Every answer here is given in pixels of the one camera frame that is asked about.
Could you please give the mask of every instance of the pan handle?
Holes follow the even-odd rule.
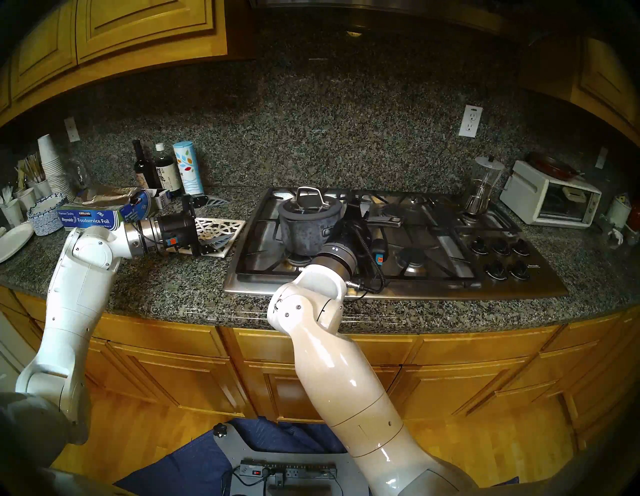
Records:
[[[300,186],[297,190],[296,190],[296,199],[295,202],[298,203],[298,198],[300,197],[300,191],[301,190],[309,190],[309,191],[315,191],[319,196],[320,196],[320,201],[322,202],[322,209],[327,209],[329,207],[331,207],[331,205],[329,205],[327,202],[325,202],[324,197],[322,196],[322,193],[320,192],[319,189],[314,188],[313,186]]]

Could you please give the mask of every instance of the stack of paper cups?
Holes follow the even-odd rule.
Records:
[[[73,201],[73,191],[65,176],[60,156],[53,146],[53,141],[49,134],[38,138],[38,148],[40,149],[40,161],[42,170],[47,176],[49,187],[53,193],[61,193],[67,197],[68,201]]]

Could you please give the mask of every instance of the cooking pot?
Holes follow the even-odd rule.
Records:
[[[311,191],[302,195],[302,191]],[[342,203],[317,188],[300,186],[296,196],[278,206],[282,242],[290,253],[313,257],[340,220]]]

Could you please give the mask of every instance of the power strip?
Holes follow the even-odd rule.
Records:
[[[245,459],[240,463],[236,474],[243,477],[257,478],[262,478],[268,474],[268,476],[276,476],[276,481],[282,479],[331,480],[336,479],[338,470],[333,463],[329,465],[306,465],[301,463],[270,463],[263,460]]]

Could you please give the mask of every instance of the frying pan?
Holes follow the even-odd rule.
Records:
[[[533,165],[540,172],[544,172],[545,174],[562,181],[568,181],[577,175],[580,175],[580,172],[569,164],[559,162],[558,160],[552,159],[551,157],[547,157],[546,155],[538,152],[531,152],[529,156],[527,156],[527,162]]]

